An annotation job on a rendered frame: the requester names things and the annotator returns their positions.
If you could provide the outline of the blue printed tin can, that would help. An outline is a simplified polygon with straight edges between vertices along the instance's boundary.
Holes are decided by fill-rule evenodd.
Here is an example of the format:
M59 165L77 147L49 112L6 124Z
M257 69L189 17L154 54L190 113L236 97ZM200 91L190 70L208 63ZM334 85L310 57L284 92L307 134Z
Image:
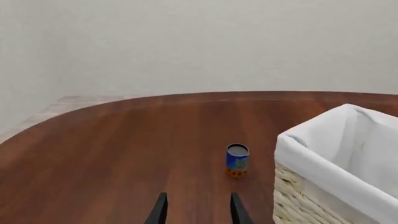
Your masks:
M244 177L248 168L249 149L243 145L234 143L226 147L226 172L235 179Z

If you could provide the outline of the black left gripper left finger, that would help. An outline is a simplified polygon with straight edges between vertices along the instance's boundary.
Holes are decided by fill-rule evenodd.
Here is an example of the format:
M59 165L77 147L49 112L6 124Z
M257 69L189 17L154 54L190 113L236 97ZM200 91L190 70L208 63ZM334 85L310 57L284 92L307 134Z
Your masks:
M166 224L168 211L167 193L161 192L146 219L146 224Z

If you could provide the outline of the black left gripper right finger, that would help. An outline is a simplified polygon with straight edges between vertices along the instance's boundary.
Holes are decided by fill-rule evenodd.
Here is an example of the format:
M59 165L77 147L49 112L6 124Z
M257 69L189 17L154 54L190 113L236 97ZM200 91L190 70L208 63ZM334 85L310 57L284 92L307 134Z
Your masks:
M230 212L232 224L254 224L236 192L233 192L230 197Z

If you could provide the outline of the white lined wicker basket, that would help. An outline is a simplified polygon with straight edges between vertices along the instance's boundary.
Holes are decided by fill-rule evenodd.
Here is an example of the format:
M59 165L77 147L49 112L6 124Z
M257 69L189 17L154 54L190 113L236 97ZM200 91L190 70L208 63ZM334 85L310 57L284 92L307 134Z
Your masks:
M398 224L398 117L345 104L277 137L275 224Z

